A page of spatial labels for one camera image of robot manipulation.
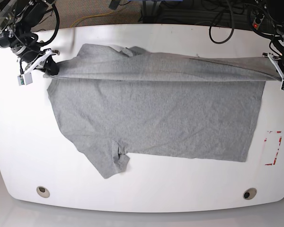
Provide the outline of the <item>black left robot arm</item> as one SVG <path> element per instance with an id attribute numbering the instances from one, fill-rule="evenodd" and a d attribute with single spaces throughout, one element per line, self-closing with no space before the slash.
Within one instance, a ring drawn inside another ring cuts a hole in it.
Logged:
<path id="1" fill-rule="evenodd" d="M 269 39 L 276 48 L 275 60 L 284 73 L 284 0 L 203 0 L 201 5 L 210 12 L 217 12 L 210 27 L 217 26 L 222 16 L 230 16 L 230 28 L 235 27 L 235 11 L 240 9 L 247 17 L 249 28 L 259 36 Z M 54 12 L 56 25 L 54 33 L 46 42 L 38 41 L 38 35 L 31 29 L 41 23 L 45 14 Z M 59 67 L 49 55 L 45 62 L 42 50 L 57 36 L 60 16 L 53 0 L 2 0 L 0 1 L 0 47 L 11 48 L 21 61 L 32 64 L 37 62 L 37 69 L 57 75 Z"/>

